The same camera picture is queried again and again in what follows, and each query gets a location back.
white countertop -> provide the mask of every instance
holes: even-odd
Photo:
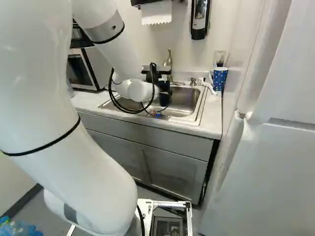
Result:
[[[103,116],[107,118],[119,119],[128,122],[138,123],[151,127],[157,127],[181,133],[192,134],[200,137],[221,139],[222,118],[221,118],[221,96],[214,96],[208,90],[205,105],[200,121],[200,125],[189,125],[171,122],[161,119],[142,117],[127,114],[120,111],[111,111],[98,108],[99,105],[110,100],[108,91],[99,93],[75,91],[75,96],[71,99],[72,104],[79,112]]]

sink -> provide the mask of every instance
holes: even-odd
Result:
[[[206,90],[203,86],[187,86],[187,85],[171,85],[171,90],[173,91],[172,100],[170,105],[163,111],[164,107],[159,105],[159,99],[153,101],[153,103],[147,108],[147,111],[154,115],[149,115],[145,111],[136,114],[138,116],[145,116],[149,118],[158,118],[168,121],[192,123],[199,125],[201,112],[203,110],[204,100]],[[115,97],[117,101],[125,108],[132,110],[142,109],[141,103],[132,101],[131,99],[126,99],[118,95]],[[144,102],[143,106],[146,107],[149,102]],[[113,102],[107,101],[99,106],[102,109],[108,109],[112,111],[119,111],[115,107]]]

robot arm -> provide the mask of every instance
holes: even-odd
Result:
[[[134,219],[137,188],[88,135],[67,94],[72,9],[115,68],[113,80],[122,82],[115,89],[133,98],[147,84],[112,0],[74,0],[73,8],[68,0],[2,1],[0,150],[44,186],[55,213],[94,235],[122,236]]]
[[[115,69],[115,91],[136,102],[157,98],[159,88],[155,85],[153,94],[152,84],[144,82],[145,70],[113,0],[74,0],[72,5],[75,21]]]

floor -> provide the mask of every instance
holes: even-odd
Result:
[[[138,198],[167,201],[168,198],[147,189],[138,187]],[[197,227],[200,219],[200,211],[192,211],[193,235],[197,236]],[[15,217],[14,220],[24,220],[34,224],[44,233],[44,236],[65,236],[70,228],[70,224],[61,220],[58,216],[49,211],[43,199],[43,192],[38,193]],[[74,236],[91,236],[90,234],[76,229]]]

paper towel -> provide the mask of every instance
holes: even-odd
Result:
[[[153,25],[172,21],[172,1],[163,0],[141,5],[142,24]]]

